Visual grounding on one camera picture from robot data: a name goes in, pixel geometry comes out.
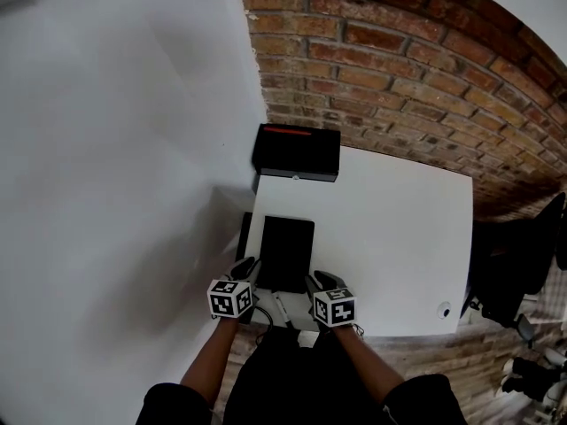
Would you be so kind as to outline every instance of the black pants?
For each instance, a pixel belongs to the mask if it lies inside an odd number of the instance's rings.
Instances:
[[[557,383],[561,376],[561,369],[548,370],[535,362],[522,358],[515,358],[512,371],[521,378],[510,378],[503,386],[503,390],[510,392],[523,392],[529,398],[543,401],[549,388]]]
[[[379,422],[372,399],[337,338],[300,348],[298,331],[273,328],[245,362],[227,402],[225,425]]]

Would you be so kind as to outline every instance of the black chair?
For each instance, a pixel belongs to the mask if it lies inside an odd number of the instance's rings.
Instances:
[[[463,311],[476,298],[482,315],[531,340],[532,327],[516,320],[524,294],[537,294],[548,278],[565,203],[555,197],[535,218],[504,223],[474,222],[470,251],[470,292]]]

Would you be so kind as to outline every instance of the red stripe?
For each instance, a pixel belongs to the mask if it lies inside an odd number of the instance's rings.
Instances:
[[[279,127],[265,127],[264,130],[268,132],[281,132],[282,134],[311,135],[311,133],[307,131],[299,131],[297,129],[283,129]]]

